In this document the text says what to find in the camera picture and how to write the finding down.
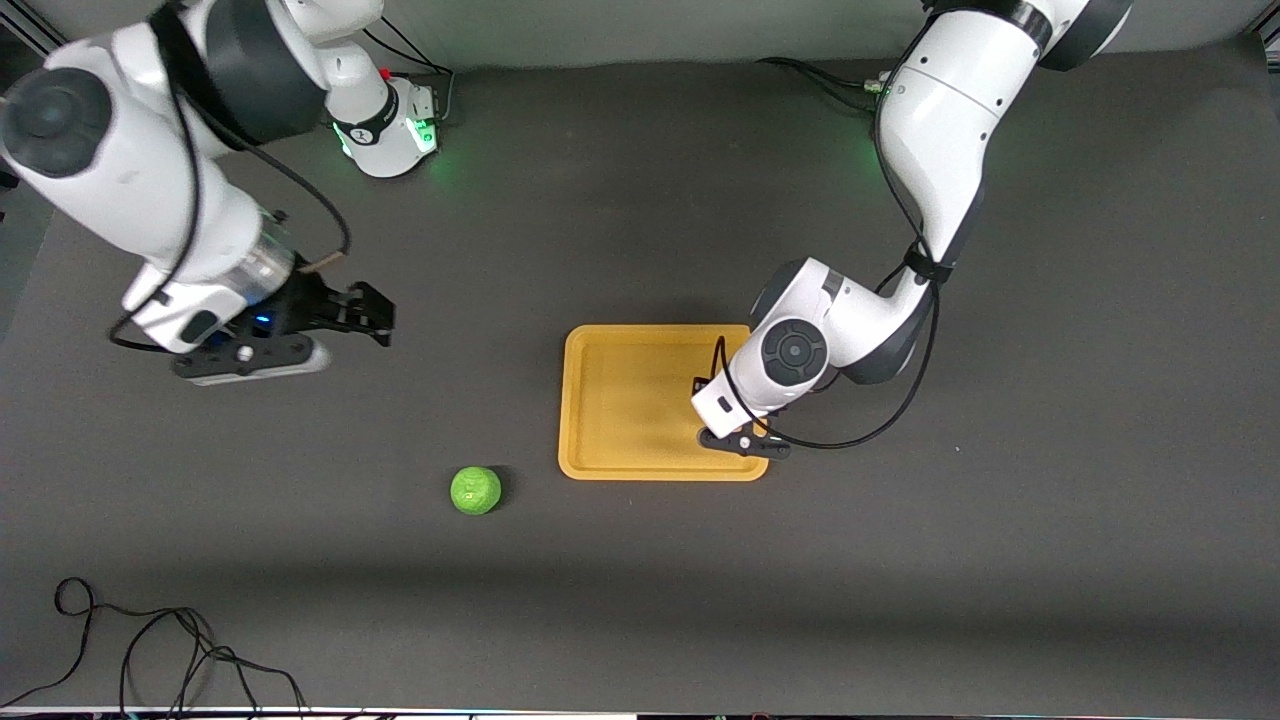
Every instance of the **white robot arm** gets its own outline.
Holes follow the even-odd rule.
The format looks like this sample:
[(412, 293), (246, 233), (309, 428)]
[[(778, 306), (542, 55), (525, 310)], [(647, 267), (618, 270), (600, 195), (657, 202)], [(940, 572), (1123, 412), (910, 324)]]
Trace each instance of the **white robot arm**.
[(923, 218), (906, 266), (888, 297), (812, 258), (780, 268), (751, 309), (750, 338), (694, 396), (716, 438), (803, 397), (828, 366), (860, 384), (901, 372), (982, 204), (996, 126), (1037, 64), (1066, 70), (1088, 60), (1132, 3), (925, 1), (925, 28), (884, 83), (876, 123), (886, 179)]
[[(279, 218), (211, 161), (311, 131), (323, 109), (370, 176), (404, 173), (434, 151), (431, 92), (387, 81), (358, 46), (330, 42), (380, 12), (380, 0), (198, 0), (180, 13), (169, 3), (56, 50), (9, 91), (0, 154), (60, 210), (143, 258), (122, 304), (180, 355), (179, 375), (214, 384), (321, 369), (328, 354), (298, 334), (308, 329), (389, 342), (394, 306), (365, 283), (326, 288), (283, 243)], [(184, 132), (200, 191), (189, 246)]]

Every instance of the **black tabletop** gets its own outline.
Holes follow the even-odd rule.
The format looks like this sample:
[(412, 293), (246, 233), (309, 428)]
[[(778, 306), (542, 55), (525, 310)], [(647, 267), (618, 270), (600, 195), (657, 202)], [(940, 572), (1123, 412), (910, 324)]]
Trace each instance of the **black tabletop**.
[[(878, 64), (833, 65), (851, 76)], [(1280, 128), (1256, 44), (1037, 73), (991, 143), (919, 398), (745, 484), (556, 462), (566, 334), (742, 322), (813, 255), (864, 283), (910, 233), (868, 140), (764, 65), (476, 72), (442, 152), (388, 182), (317, 131), (271, 146), (356, 233), (333, 284), (394, 345), (197, 388), (104, 331), (137, 260), (55, 218), (0, 348), (3, 694), (56, 678), (78, 574), (189, 603), (325, 706), (1280, 715)], [(228, 177), (335, 243), (297, 188)], [(850, 384), (780, 427), (878, 424)], [(463, 465), (502, 474), (460, 514)], [(136, 621), (31, 702), (106, 705)], [(134, 659), (168, 705), (186, 644)], [(262, 682), (261, 700), (291, 702)], [(243, 705), (220, 675), (204, 705)]]

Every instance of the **black cable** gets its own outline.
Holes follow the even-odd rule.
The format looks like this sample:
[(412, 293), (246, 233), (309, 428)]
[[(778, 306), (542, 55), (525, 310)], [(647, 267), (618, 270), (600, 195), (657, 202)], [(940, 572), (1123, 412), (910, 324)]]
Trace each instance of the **black cable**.
[(187, 97), (187, 100), (191, 104), (191, 106), (196, 110), (196, 113), (200, 114), (200, 119), (204, 120), (206, 126), (209, 126), (214, 132), (219, 133), (221, 137), (232, 140), (232, 142), (236, 145), (233, 150), (243, 150), (248, 152), (250, 155), (266, 163), (275, 172), (280, 173), (282, 176), (292, 181), (294, 184), (305, 190), (308, 195), (311, 195), (311, 197), (316, 200), (316, 202), (319, 202), (321, 206), (324, 206), (325, 210), (328, 210), (329, 215), (333, 217), (333, 222), (338, 224), (338, 232), (342, 233), (342, 241), (338, 245), (338, 250), (330, 252), (329, 255), (321, 258), (320, 260), (316, 260), (315, 263), (311, 263), (310, 265), (306, 265), (300, 272), (310, 273), (319, 270), (321, 266), (328, 265), (329, 263), (339, 258), (346, 258), (347, 255), (351, 254), (351, 225), (347, 224), (347, 218), (344, 218), (342, 211), (338, 210), (338, 206), (334, 205), (333, 201), (329, 200), (329, 197), (324, 192), (320, 192), (320, 188), (311, 184), (311, 182), (308, 182), (305, 177), (296, 173), (293, 168), (276, 160), (274, 156), (271, 156), (261, 147), (252, 145), (248, 140), (241, 137), (239, 133), (228, 128), (202, 105), (191, 100), (191, 97)]
[(390, 45), (387, 45), (381, 40), (379, 40), (379, 37), (376, 35), (374, 35), (372, 32), (370, 32), (369, 28), (365, 28), (362, 32), (365, 33), (366, 37), (369, 37), (369, 40), (372, 40), (374, 44), (378, 45), (378, 46), (380, 46), (383, 50), (387, 50), (388, 53), (390, 53), (393, 55), (399, 55), (401, 58), (403, 58), (403, 59), (406, 59), (406, 60), (408, 60), (411, 63), (417, 63), (419, 65), (426, 65), (426, 67), (429, 67), (431, 69), (435, 69), (433, 65), (429, 65), (429, 64), (424, 63), (422, 60), (419, 60), (417, 58), (410, 55), (408, 53), (404, 53), (402, 50), (397, 50), (396, 47), (392, 47)]
[(818, 77), (820, 77), (820, 78), (831, 82), (832, 85), (838, 85), (841, 87), (849, 87), (849, 88), (860, 90), (860, 91), (865, 92), (861, 81), (845, 79), (845, 78), (842, 78), (842, 77), (840, 77), (840, 76), (837, 76), (837, 74), (835, 74), (832, 72), (824, 70), (824, 69), (819, 68), (818, 65), (814, 65), (813, 63), (805, 63), (804, 60), (796, 60), (795, 58), (782, 58), (782, 56), (778, 56), (778, 55), (771, 55), (768, 58), (760, 58), (759, 60), (756, 60), (756, 63), (764, 63), (767, 65), (778, 65), (778, 67), (783, 67), (783, 68), (792, 68), (792, 69), (799, 70), (801, 73), (815, 74), (815, 76), (818, 76)]
[(826, 383), (822, 384), (822, 387), (815, 387), (815, 388), (810, 389), (809, 395), (822, 395), (822, 393), (827, 392), (828, 389), (831, 389), (832, 386), (836, 384), (836, 380), (838, 380), (840, 377), (841, 377), (841, 373), (837, 370), (836, 373), (833, 373), (831, 375), (829, 380), (827, 380)]
[[(929, 286), (929, 297), (931, 301), (933, 302), (932, 318), (929, 320), (929, 341), (924, 345), (924, 356), (920, 357), (920, 369), (916, 370), (915, 379), (911, 380), (911, 387), (906, 391), (906, 397), (902, 398), (902, 404), (899, 405), (893, 415), (890, 416), (890, 419), (886, 420), (881, 427), (876, 428), (874, 430), (859, 438), (845, 442), (813, 442), (788, 436), (769, 425), (765, 425), (754, 414), (751, 414), (750, 410), (748, 410), (748, 416), (751, 419), (751, 424), (755, 425), (756, 428), (760, 428), (771, 437), (790, 442), (791, 445), (799, 447), (808, 447), (810, 450), (847, 450), (850, 447), (856, 447), (859, 445), (864, 445), (867, 442), (878, 438), (881, 434), (884, 433), (884, 430), (892, 428), (893, 424), (897, 423), (904, 414), (906, 414), (908, 407), (911, 406), (911, 401), (915, 400), (915, 393), (920, 389), (920, 384), (924, 382), (924, 373), (929, 369), (929, 359), (933, 356), (933, 342), (938, 337), (938, 310), (940, 310), (941, 293), (938, 292), (937, 283), (932, 283)], [(733, 400), (737, 400), (739, 406), (746, 410), (748, 409), (746, 401), (742, 400), (742, 395), (737, 391), (737, 383), (733, 382), (733, 374), (728, 372), (728, 357), (724, 351), (723, 336), (721, 336), (721, 338), (716, 341), (714, 352), (719, 356), (721, 364), (723, 364), (726, 368), (724, 379), (728, 383), (728, 389), (733, 393)]]
[(404, 37), (404, 33), (401, 32), (398, 27), (396, 27), (394, 24), (392, 24), (390, 20), (388, 20), (387, 18), (381, 18), (381, 20), (383, 20), (383, 23), (387, 24), (387, 27), (392, 28), (392, 32), (394, 32), (397, 36), (399, 36), (399, 38), (403, 40), (404, 44), (408, 45), (413, 50), (413, 53), (417, 53), (417, 58), (415, 58), (413, 55), (410, 55), (408, 53), (404, 53), (403, 50), (399, 50), (398, 47), (393, 47), (392, 45), (388, 45), (383, 38), (380, 38), (376, 35), (374, 35), (372, 31), (370, 31), (369, 28), (365, 28), (364, 31), (361, 31), (361, 32), (365, 33), (365, 37), (367, 37), (369, 40), (372, 40), (374, 44), (378, 45), (379, 47), (381, 47), (383, 50), (387, 50), (388, 53), (390, 53), (393, 55), (403, 58), (403, 59), (408, 60), (410, 63), (416, 63), (419, 65), (424, 65), (426, 68), (430, 68), (430, 69), (435, 70), (436, 74), (449, 74), (449, 76), (453, 74), (452, 69), (449, 69), (449, 68), (447, 68), (444, 65), (433, 63), (431, 59), (428, 58), (426, 54), (424, 54), (421, 50), (419, 50), (417, 45), (413, 45), (413, 42), (411, 42), (407, 37)]
[(165, 297), (165, 288), (173, 281), (174, 277), (182, 270), (182, 265), (187, 261), (191, 255), (191, 249), (196, 242), (196, 232), (200, 228), (200, 201), (201, 201), (201, 187), (200, 187), (200, 156), (196, 154), (196, 141), (191, 135), (191, 127), (187, 124), (187, 114), (182, 111), (182, 104), (178, 101), (178, 87), (169, 77), (166, 83), (169, 88), (169, 101), (173, 104), (174, 114), (178, 115), (178, 127), (182, 129), (182, 147), (187, 154), (187, 167), (191, 168), (191, 218), (187, 220), (187, 234), (182, 241), (182, 247), (178, 250), (178, 258), (173, 261), (173, 265), (164, 274), (164, 279), (156, 284), (155, 290), (151, 291), (147, 297), (140, 302), (132, 310), (120, 315), (120, 318), (111, 325), (106, 332), (106, 338), (111, 341), (113, 345), (120, 347), (127, 347), (129, 350), (141, 350), (145, 352), (169, 352), (166, 348), (159, 345), (150, 345), (142, 342), (133, 342), (132, 340), (124, 340), (119, 337), (124, 325), (129, 323), (143, 307), (151, 302)]
[(399, 28), (396, 27), (390, 20), (388, 20), (385, 15), (381, 17), (381, 18), (378, 18), (378, 19), (383, 20), (384, 26), (392, 28), (392, 32), (394, 32), (397, 37), (399, 37), (401, 40), (403, 40), (404, 45), (408, 45), (410, 49), (413, 50), (413, 53), (417, 53), (417, 56), (421, 58), (422, 61), (426, 63), (429, 67), (433, 67), (436, 70), (439, 70), (442, 73), (445, 73), (445, 74), (451, 74), (451, 76), (453, 74), (453, 70), (451, 70), (449, 68), (445, 68), (444, 65), (438, 65), (438, 64), (433, 63), (431, 59), (428, 58), (425, 53), (422, 53), (421, 50), (419, 50), (417, 45), (413, 45), (413, 41), (410, 40), (408, 37), (406, 37), (404, 33), (401, 32)]
[[(83, 610), (72, 611), (68, 610), (67, 605), (64, 603), (63, 596), (72, 585), (76, 585), (84, 592), (87, 602)], [(156, 610), (146, 610), (141, 612), (136, 610), (128, 610), (118, 605), (113, 605), (110, 602), (99, 602), (93, 594), (93, 588), (88, 584), (87, 580), (84, 580), (83, 578), (72, 577), (58, 583), (58, 588), (54, 591), (54, 610), (56, 610), (59, 615), (63, 615), (65, 618), (84, 616), (84, 626), (81, 630), (79, 650), (76, 653), (76, 660), (72, 662), (72, 666), (63, 674), (61, 678), (54, 680), (52, 683), (46, 683), (44, 685), (31, 688), (29, 691), (26, 691), (18, 694), (17, 697), (9, 700), (4, 705), (0, 705), (0, 707), (8, 707), (10, 705), (15, 705), (37, 692), (55, 688), (65, 683), (72, 675), (74, 675), (76, 670), (79, 669), (81, 662), (84, 660), (84, 652), (86, 648), (88, 647), (88, 635), (90, 635), (90, 629), (93, 625), (93, 618), (96, 618), (97, 612), (102, 610), (110, 610), (113, 612), (128, 618), (147, 618), (147, 621), (146, 624), (143, 624), (142, 629), (140, 629), (133, 635), (133, 639), (129, 641), (128, 648), (125, 650), (124, 657), (120, 662), (120, 678), (119, 678), (119, 685), (116, 688), (118, 691), (116, 700), (120, 711), (120, 717), (125, 717), (128, 715), (125, 710), (124, 691), (127, 679), (129, 676), (129, 662), (133, 659), (133, 652), (137, 648), (138, 643), (142, 641), (142, 638), (168, 618), (173, 618), (174, 621), (178, 624), (178, 626), (182, 628), (182, 630), (186, 632), (188, 635), (191, 635), (193, 641), (193, 647), (191, 659), (187, 661), (187, 670), (183, 674), (182, 687), (179, 688), (173, 705), (170, 705), (166, 717), (174, 715), (180, 716), (183, 714), (184, 703), (187, 700), (187, 692), (191, 687), (191, 683), (195, 680), (196, 674), (198, 673), (200, 667), (205, 664), (206, 660), (212, 660), (215, 664), (223, 662), (225, 665), (232, 665), (233, 667), (236, 667), (236, 671), (239, 676), (241, 689), (243, 689), (244, 697), (248, 700), (255, 712), (259, 712), (261, 710), (261, 705), (253, 696), (252, 688), (250, 688), (248, 679), (244, 675), (244, 670), (253, 670), (256, 673), (283, 676), (285, 680), (288, 680), (289, 689), (293, 692), (293, 700), (297, 703), (300, 719), (303, 716), (303, 707), (307, 707), (306, 697), (303, 697), (302, 689), (298, 687), (298, 683), (293, 678), (293, 675), (291, 675), (284, 670), (269, 667), (266, 665), (260, 665), (257, 662), (244, 660), (243, 657), (236, 655), (236, 651), (233, 651), (230, 647), (225, 644), (216, 644), (212, 639), (212, 629), (209, 625), (209, 620), (206, 620), (205, 616), (201, 615), (200, 611), (197, 611), (193, 607), (186, 607), (186, 606), (160, 607)]]
[(841, 95), (840, 91), (837, 90), (837, 87), (845, 87), (845, 88), (856, 88), (860, 92), (867, 92), (863, 88), (863, 85), (859, 82), (845, 79), (840, 76), (828, 73), (827, 70), (823, 70), (817, 65), (812, 65), (801, 60), (794, 60), (791, 58), (762, 58), (756, 60), (756, 63), (764, 63), (768, 65), (794, 69), (797, 73), (800, 73), (801, 77), (812, 82), (818, 90), (820, 90), (824, 95), (827, 95), (836, 102), (840, 102), (841, 105), (850, 108), (852, 110), (858, 110), (859, 113), (876, 111), (874, 105), (868, 106), (855, 102), (849, 97)]

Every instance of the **metal frame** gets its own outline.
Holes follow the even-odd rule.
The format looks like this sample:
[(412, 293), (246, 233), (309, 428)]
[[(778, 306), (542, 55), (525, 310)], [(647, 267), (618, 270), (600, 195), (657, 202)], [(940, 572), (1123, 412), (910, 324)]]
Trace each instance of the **metal frame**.
[(0, 0), (0, 24), (41, 58), (67, 45), (67, 37), (24, 0)]
[(1267, 67), (1272, 73), (1280, 73), (1280, 0), (1262, 13), (1253, 23), (1253, 29), (1262, 36), (1267, 47)]

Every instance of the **green ball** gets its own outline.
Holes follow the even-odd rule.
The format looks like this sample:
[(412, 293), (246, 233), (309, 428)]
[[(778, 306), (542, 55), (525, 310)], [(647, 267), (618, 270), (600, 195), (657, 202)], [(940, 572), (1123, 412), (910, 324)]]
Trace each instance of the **green ball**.
[(489, 468), (463, 468), (449, 487), (453, 506), (467, 515), (484, 515), (502, 498), (502, 482)]

